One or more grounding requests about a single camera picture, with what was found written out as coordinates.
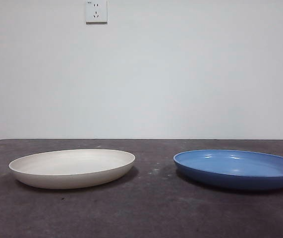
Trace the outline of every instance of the table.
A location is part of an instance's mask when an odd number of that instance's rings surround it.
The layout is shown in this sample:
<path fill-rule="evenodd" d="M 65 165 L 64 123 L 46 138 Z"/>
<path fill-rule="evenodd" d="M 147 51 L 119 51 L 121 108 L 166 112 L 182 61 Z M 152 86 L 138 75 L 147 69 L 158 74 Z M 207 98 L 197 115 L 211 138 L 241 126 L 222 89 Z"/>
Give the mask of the table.
<path fill-rule="evenodd" d="M 136 156 L 122 178 L 72 190 L 16 181 L 8 164 L 67 149 L 116 149 Z M 178 173 L 173 156 L 233 149 L 283 156 L 283 140 L 0 140 L 0 238 L 283 238 L 283 189 L 226 190 Z"/>

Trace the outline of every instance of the white wall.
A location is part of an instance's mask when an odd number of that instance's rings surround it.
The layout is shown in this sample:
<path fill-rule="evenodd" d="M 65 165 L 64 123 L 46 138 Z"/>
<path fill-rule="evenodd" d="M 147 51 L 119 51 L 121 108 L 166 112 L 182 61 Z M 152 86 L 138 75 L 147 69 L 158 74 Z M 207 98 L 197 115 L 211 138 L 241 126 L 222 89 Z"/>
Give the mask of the white wall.
<path fill-rule="evenodd" d="M 0 139 L 283 139 L 283 0 L 0 0 Z"/>

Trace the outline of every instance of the outlet cover plate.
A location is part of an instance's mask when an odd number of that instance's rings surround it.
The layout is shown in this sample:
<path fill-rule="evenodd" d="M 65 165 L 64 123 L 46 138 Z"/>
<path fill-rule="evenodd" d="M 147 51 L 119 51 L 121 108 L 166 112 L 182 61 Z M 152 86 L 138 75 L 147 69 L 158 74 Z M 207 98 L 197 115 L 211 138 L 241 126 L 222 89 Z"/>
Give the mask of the outlet cover plate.
<path fill-rule="evenodd" d="M 107 23 L 107 0 L 86 0 L 86 24 Z"/>

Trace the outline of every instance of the shallow dish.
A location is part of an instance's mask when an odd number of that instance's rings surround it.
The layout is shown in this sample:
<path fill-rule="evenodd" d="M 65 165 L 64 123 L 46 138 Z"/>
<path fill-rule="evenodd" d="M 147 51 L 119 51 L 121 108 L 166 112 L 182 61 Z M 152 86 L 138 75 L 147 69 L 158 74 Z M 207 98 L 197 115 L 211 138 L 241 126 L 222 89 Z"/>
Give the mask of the shallow dish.
<path fill-rule="evenodd" d="M 283 187 L 283 157 L 237 150 L 193 150 L 174 156 L 186 176 L 211 185 L 246 190 Z"/>
<path fill-rule="evenodd" d="M 103 149 L 61 150 L 28 155 L 12 161 L 17 180 L 30 186 L 68 189 L 95 186 L 126 174 L 135 156 Z"/>

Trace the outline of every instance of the white dish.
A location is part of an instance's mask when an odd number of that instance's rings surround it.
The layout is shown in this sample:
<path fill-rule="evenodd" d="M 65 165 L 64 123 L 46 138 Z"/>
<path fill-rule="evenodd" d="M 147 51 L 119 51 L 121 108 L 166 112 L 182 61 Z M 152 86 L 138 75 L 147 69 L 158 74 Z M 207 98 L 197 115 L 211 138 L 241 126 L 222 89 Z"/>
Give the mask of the white dish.
<path fill-rule="evenodd" d="M 61 150 L 28 155 L 12 161 L 9 168 L 17 180 L 40 188 L 89 187 L 125 175 L 135 156 L 103 149 Z"/>

